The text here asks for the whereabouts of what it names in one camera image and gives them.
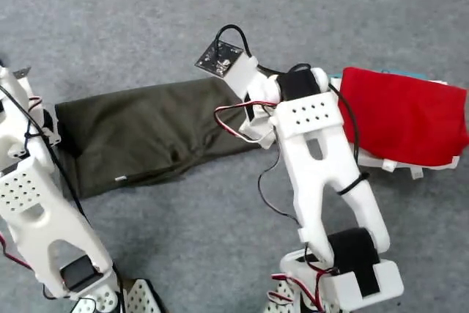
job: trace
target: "olive green cloth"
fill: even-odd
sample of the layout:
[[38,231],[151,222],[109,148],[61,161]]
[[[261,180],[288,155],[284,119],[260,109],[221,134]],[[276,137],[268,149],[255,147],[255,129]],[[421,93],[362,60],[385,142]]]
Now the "olive green cloth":
[[[149,86],[56,105],[61,157],[80,197],[170,180],[256,145],[221,129],[217,106],[239,103],[218,78]],[[222,115],[237,128],[243,109]]]

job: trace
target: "red cloth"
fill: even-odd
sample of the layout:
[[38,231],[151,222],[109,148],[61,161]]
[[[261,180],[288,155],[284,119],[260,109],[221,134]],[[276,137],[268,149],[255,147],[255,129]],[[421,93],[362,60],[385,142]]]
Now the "red cloth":
[[[360,147],[377,157],[440,166],[469,144],[465,89],[347,67],[340,91],[356,116]],[[339,108],[347,139],[354,142],[347,109],[342,102]]]

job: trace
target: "folded cloth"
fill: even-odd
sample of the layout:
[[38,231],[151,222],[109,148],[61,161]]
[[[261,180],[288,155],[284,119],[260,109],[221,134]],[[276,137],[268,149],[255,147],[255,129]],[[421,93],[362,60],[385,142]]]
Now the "folded cloth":
[[[347,67],[340,91],[357,119],[360,147],[378,158],[441,166],[469,144],[465,89]],[[342,102],[339,108],[354,142],[350,116]]]
[[[61,158],[80,197],[170,180],[192,166],[258,147],[216,124],[240,101],[218,78],[164,84],[56,105]],[[223,116],[234,128],[242,109]]]

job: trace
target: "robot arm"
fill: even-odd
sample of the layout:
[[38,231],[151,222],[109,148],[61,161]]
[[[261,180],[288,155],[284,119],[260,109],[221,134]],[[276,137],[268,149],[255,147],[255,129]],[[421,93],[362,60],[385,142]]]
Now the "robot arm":
[[[370,184],[354,160],[325,72],[309,67],[267,77],[257,70],[255,57],[221,41],[212,43],[196,66],[222,78],[244,102],[276,104],[271,111],[261,105],[246,107],[246,120],[239,131],[253,140],[260,139],[264,148],[277,137],[295,193],[300,239],[309,245],[313,261],[340,272],[322,280],[323,300],[351,311],[401,295],[403,285],[397,266],[378,257],[390,246],[388,230]],[[319,142],[322,160],[311,156],[306,143],[310,139]],[[321,212],[327,184],[352,208],[357,229],[326,235]],[[286,256],[281,267],[313,292],[317,283],[311,268],[304,261],[298,262],[303,258],[301,252]]]
[[[18,80],[0,67],[0,85],[8,93],[0,92],[0,216],[37,280],[54,297],[76,301],[105,290],[115,299],[106,307],[111,310],[101,312],[111,312],[119,302],[112,260],[88,221],[55,186],[48,148],[15,105],[29,110],[32,93],[27,78]],[[37,117],[42,113],[37,105],[31,111]],[[49,131],[49,136],[53,136],[52,144],[58,142],[55,133]],[[67,242],[86,255],[58,268],[51,256],[51,245],[56,241]]]

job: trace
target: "black wire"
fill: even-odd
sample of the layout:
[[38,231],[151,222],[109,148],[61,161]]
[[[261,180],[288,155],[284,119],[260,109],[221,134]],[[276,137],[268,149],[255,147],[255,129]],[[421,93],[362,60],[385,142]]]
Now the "black wire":
[[244,34],[243,30],[238,26],[233,23],[229,23],[225,26],[223,26],[220,31],[218,31],[217,35],[215,36],[214,40],[214,46],[215,46],[215,55],[218,56],[218,44],[220,42],[220,37],[221,35],[228,29],[234,29],[237,31],[237,33],[240,34],[241,40],[243,40],[243,45],[244,45],[244,51],[246,52],[246,55],[249,57],[252,57],[251,49],[249,49],[249,44],[248,44],[248,39],[246,38],[246,35]]
[[349,114],[350,119],[352,120],[352,125],[353,125],[353,158],[355,159],[355,162],[358,164],[358,149],[360,147],[360,131],[358,129],[358,123],[357,123],[357,118],[355,114],[353,113],[352,107],[350,106],[349,102],[345,97],[338,91],[337,88],[335,88],[332,84],[329,84],[329,88],[332,92],[334,92],[337,97],[342,101],[342,103],[345,105],[345,108],[347,109],[347,112]]
[[122,277],[120,275],[119,270],[117,269],[116,263],[113,263],[112,268],[114,269],[114,272],[116,273],[117,276],[117,283],[119,284],[119,293],[120,293],[120,307],[122,309],[122,313],[125,313],[125,301],[124,301],[124,282],[122,280]]
[[310,70],[311,65],[305,62],[301,62],[300,64],[296,64],[294,67],[292,67],[290,70],[288,70],[289,73],[292,73],[293,71],[298,71],[298,69],[303,69],[303,70]]
[[271,170],[275,169],[278,165],[278,162],[280,161],[280,154],[281,154],[281,148],[280,148],[280,144],[279,144],[279,141],[278,141],[278,138],[277,138],[277,142],[276,142],[276,145],[277,145],[277,156],[276,156],[276,160],[275,162],[269,166],[268,168],[266,168],[266,170],[264,170],[263,172],[261,172],[261,174],[259,175],[259,177],[257,178],[257,190],[259,191],[259,195],[261,196],[262,198],[262,201],[271,209],[273,210],[274,212],[276,212],[277,214],[280,214],[281,216],[286,216],[287,218],[290,218],[292,219],[293,221],[295,221],[295,223],[297,225],[300,225],[300,223],[298,222],[298,220],[296,219],[295,216],[289,214],[289,213],[285,213],[281,210],[279,210],[275,205],[273,205],[272,203],[270,203],[267,198],[265,197],[264,193],[262,192],[262,187],[261,187],[261,181],[262,181],[262,177],[267,174],[268,172],[270,172]]
[[47,296],[47,294],[45,293],[45,285],[44,284],[43,284],[43,296],[46,300],[49,300],[49,301],[55,301],[57,299],[56,297]]
[[[56,153],[53,151],[52,147],[50,146],[49,140],[48,140],[47,136],[44,134],[44,131],[42,130],[42,128],[39,126],[39,124],[36,122],[36,120],[33,119],[31,114],[26,109],[24,109],[23,106],[21,106],[21,104],[2,85],[0,85],[0,91],[2,91],[8,97],[8,99],[10,99],[13,102],[13,104],[15,104],[15,106],[21,111],[21,113],[23,113],[23,115],[28,119],[28,123],[31,123],[34,126],[34,128],[36,128],[37,133],[32,135],[32,136],[40,137],[42,139],[42,141],[44,142],[44,145],[47,148],[47,151],[51,155],[51,159],[52,159],[53,163],[55,165],[57,165],[57,169],[59,169],[59,172],[60,172],[61,176],[63,177],[63,179],[65,181],[65,184],[67,185],[67,188],[70,191],[70,194],[72,195],[73,201],[75,202],[75,205],[76,205],[78,211],[86,219],[88,224],[90,224],[90,226],[91,226],[91,223],[89,222],[89,219],[86,217],[86,214],[83,210],[83,207],[81,206],[81,202],[80,202],[80,199],[78,198],[78,194],[76,193],[76,191],[75,191],[75,189],[72,185],[72,182],[71,182],[70,178],[68,177],[67,172],[65,171],[62,163],[60,162],[60,160],[57,157]],[[115,263],[113,263],[113,269],[116,272],[117,280],[118,280],[119,285],[120,285],[120,293],[121,293],[121,296],[122,296],[122,300],[121,300],[122,313],[125,313],[124,289],[121,285],[122,277],[120,276],[119,271],[117,270],[117,266],[116,266]],[[48,296],[45,294],[45,286],[43,286],[43,294],[44,294],[45,298],[51,299],[51,298],[48,298]]]
[[88,218],[86,217],[86,214],[81,206],[80,199],[78,198],[78,194],[76,193],[72,185],[72,182],[70,181],[70,178],[68,177],[67,172],[65,171],[62,163],[60,162],[56,153],[53,151],[52,147],[49,145],[48,137],[44,134],[44,131],[42,130],[42,128],[39,126],[36,120],[33,119],[31,114],[26,109],[24,109],[21,106],[21,104],[3,86],[0,86],[0,90],[13,102],[13,104],[15,104],[15,106],[21,111],[21,113],[23,113],[23,115],[28,119],[28,122],[31,123],[34,126],[34,128],[36,128],[37,135],[38,135],[37,137],[40,137],[42,139],[45,147],[47,148],[47,151],[51,154],[51,159],[53,163],[57,165],[57,168],[59,169],[61,176],[64,178],[64,181],[67,185],[67,188],[70,190],[70,194],[73,198],[73,201],[75,202],[76,207],[78,208],[78,211],[88,221]]
[[[219,42],[220,42],[221,35],[228,29],[234,29],[235,31],[237,31],[240,34],[241,40],[243,41],[244,51],[245,51],[246,55],[251,58],[252,53],[251,53],[251,49],[249,48],[248,39],[246,38],[246,35],[244,34],[243,30],[238,25],[235,25],[233,23],[229,23],[229,24],[221,27],[221,29],[218,31],[217,35],[215,36],[215,40],[213,41],[213,45],[215,46],[215,56],[218,57],[218,55],[219,55],[219,46],[218,45],[219,45]],[[270,68],[262,66],[262,65],[257,65],[257,67],[260,70],[262,70],[266,73],[269,73],[271,75],[281,75],[282,74],[281,71],[273,70],[273,69],[270,69]]]

